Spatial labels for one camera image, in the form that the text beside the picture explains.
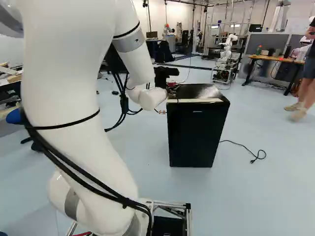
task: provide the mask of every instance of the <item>black pedestal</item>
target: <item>black pedestal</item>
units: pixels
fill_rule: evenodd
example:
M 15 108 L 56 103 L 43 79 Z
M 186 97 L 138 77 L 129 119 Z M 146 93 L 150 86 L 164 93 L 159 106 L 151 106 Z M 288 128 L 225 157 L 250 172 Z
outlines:
M 212 167 L 230 102 L 210 84 L 179 85 L 167 99 L 171 167 Z

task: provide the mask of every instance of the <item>black cabinet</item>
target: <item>black cabinet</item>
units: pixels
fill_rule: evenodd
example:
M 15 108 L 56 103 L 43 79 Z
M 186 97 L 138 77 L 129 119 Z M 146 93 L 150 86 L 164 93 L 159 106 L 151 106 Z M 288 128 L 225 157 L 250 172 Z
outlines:
M 179 85 L 167 99 L 171 167 L 212 167 L 230 102 L 210 84 Z

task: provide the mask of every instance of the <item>office chair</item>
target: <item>office chair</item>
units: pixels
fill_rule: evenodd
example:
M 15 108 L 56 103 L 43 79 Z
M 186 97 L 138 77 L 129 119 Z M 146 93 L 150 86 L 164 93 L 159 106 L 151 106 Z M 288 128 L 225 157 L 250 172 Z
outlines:
M 14 109 L 6 116 L 5 120 L 8 124 L 24 125 L 20 109 L 21 108 Z M 23 139 L 21 141 L 21 144 L 25 144 L 30 141 L 32 141 L 32 138 L 28 137 L 26 139 Z M 31 149 L 33 151 L 41 152 L 40 148 L 36 145 L 35 142 L 31 145 Z

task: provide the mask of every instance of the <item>wooden table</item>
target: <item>wooden table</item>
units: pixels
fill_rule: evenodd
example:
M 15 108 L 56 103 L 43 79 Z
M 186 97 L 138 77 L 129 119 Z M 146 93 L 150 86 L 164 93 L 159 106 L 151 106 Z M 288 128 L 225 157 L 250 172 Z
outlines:
M 248 85 L 252 80 L 251 80 L 251 74 L 252 74 L 252 70 L 254 68 L 255 62 L 257 60 L 271 60 L 271 61 L 280 61 L 280 62 L 285 62 L 285 63 L 292 63 L 296 66 L 296 70 L 295 73 L 290 81 L 289 86 L 287 87 L 287 89 L 284 92 L 284 96 L 287 96 L 289 94 L 289 92 L 291 91 L 292 85 L 296 79 L 296 76 L 298 75 L 300 68 L 305 64 L 304 61 L 300 61 L 300 60 L 295 60 L 292 58 L 282 58 L 282 57 L 269 57 L 269 56 L 264 56 L 264 55 L 251 55 L 249 56 L 250 59 L 252 59 L 247 77 L 245 82 L 242 84 L 242 86 Z

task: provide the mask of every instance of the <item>person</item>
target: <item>person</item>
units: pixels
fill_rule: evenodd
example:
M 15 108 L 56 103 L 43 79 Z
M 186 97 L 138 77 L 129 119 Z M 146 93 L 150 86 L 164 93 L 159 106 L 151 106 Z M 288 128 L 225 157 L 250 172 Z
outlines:
M 315 39 L 315 17 L 313 17 L 309 29 L 306 31 L 305 36 L 307 39 Z M 286 111 L 293 111 L 291 120 L 299 121 L 306 114 L 308 109 L 315 102 L 315 43 L 313 41 L 312 46 L 307 52 L 307 58 L 304 65 L 303 80 L 298 91 L 298 102 L 287 106 L 284 109 Z

